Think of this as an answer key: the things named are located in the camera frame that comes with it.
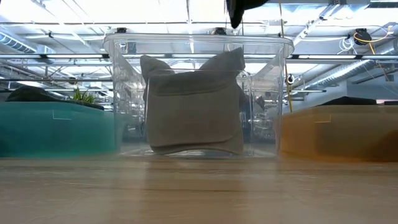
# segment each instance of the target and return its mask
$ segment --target transparent plastic container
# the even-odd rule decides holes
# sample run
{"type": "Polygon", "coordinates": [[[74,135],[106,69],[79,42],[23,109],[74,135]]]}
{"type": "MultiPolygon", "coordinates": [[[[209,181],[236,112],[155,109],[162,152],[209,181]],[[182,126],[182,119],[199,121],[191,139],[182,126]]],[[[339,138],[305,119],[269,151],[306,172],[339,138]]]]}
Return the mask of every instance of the transparent plastic container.
{"type": "Polygon", "coordinates": [[[112,34],[104,48],[122,155],[277,155],[290,40],[112,34]]]}

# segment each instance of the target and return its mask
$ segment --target ceiling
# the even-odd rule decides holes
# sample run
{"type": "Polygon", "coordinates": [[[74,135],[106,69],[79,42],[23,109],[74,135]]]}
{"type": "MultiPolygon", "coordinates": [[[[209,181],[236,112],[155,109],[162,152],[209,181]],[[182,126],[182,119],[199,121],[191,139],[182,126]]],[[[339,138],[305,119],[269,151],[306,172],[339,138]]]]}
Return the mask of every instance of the ceiling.
{"type": "MultiPolygon", "coordinates": [[[[224,27],[228,35],[278,37],[281,35],[278,2],[270,0],[262,7],[246,11],[242,25],[233,30],[225,13],[224,0],[2,0],[0,34],[41,54],[105,54],[103,39],[118,27],[127,28],[129,33],[165,34],[211,34],[215,27],[224,27]]],[[[350,45],[348,40],[343,43],[357,28],[366,28],[374,40],[382,39],[374,43],[376,49],[395,39],[398,8],[392,4],[383,6],[376,0],[335,1],[341,3],[337,5],[329,2],[282,0],[284,35],[294,41],[294,54],[371,54],[368,45],[350,45]]],[[[0,53],[21,54],[4,44],[0,44],[0,53]]],[[[85,60],[79,67],[37,66],[34,60],[30,60],[30,65],[18,59],[9,62],[34,73],[51,73],[54,78],[110,78],[106,61],[101,62],[104,66],[99,66],[99,60],[85,60]]],[[[191,65],[176,64],[174,67],[191,65]]],[[[338,65],[338,62],[307,61],[289,63],[287,69],[302,80],[312,80],[338,65]]],[[[248,65],[248,70],[258,66],[261,65],[248,65]]]]}

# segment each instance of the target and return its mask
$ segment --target table surface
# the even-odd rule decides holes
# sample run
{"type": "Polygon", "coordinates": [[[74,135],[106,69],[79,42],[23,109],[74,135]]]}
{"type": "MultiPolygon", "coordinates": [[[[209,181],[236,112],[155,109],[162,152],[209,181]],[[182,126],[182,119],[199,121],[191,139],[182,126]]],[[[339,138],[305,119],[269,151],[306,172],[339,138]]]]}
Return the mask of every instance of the table surface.
{"type": "Polygon", "coordinates": [[[0,160],[1,223],[398,223],[398,164],[0,160]]]}

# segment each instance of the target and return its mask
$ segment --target teal plastic bin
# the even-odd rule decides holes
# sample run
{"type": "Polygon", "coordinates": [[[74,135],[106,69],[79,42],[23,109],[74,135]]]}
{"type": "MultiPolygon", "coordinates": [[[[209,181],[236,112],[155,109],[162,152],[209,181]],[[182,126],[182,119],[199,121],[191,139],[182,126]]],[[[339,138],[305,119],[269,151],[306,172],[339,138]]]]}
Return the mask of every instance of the teal plastic bin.
{"type": "Polygon", "coordinates": [[[113,113],[72,103],[0,103],[0,157],[76,157],[113,151],[113,113]]]}

